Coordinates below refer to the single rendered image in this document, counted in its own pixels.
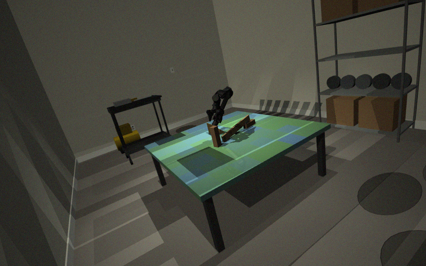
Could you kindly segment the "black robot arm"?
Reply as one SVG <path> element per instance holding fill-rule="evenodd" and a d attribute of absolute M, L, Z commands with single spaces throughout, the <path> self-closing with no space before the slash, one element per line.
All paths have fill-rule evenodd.
<path fill-rule="evenodd" d="M 233 95 L 233 91 L 232 89 L 227 86 L 225 89 L 223 90 L 218 90 L 213 96 L 212 96 L 212 100 L 214 101 L 215 104 L 219 104 L 220 105 L 220 99 L 223 99 L 222 104 L 220 105 L 219 109 L 224 111 L 224 108 L 227 104 L 227 101 L 229 98 L 231 98 L 231 96 Z M 213 104 L 214 104 L 213 103 Z M 215 115 L 213 117 L 213 123 L 212 126 L 218 126 L 218 123 L 221 123 L 223 120 L 223 115 L 219 117 L 218 121 L 215 121 Z"/>

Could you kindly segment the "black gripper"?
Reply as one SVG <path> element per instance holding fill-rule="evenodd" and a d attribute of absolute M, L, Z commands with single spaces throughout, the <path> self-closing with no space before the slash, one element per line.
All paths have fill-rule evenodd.
<path fill-rule="evenodd" d="M 220 107 L 219 104 L 215 104 L 214 103 L 212 106 L 213 106 L 213 108 L 211 110 L 207 110 L 206 113 L 208 115 L 209 121 L 211 121 L 212 116 L 215 113 L 215 121 L 217 122 L 217 120 L 219 119 L 219 117 L 224 114 L 224 111 L 219 109 L 219 107 Z"/>

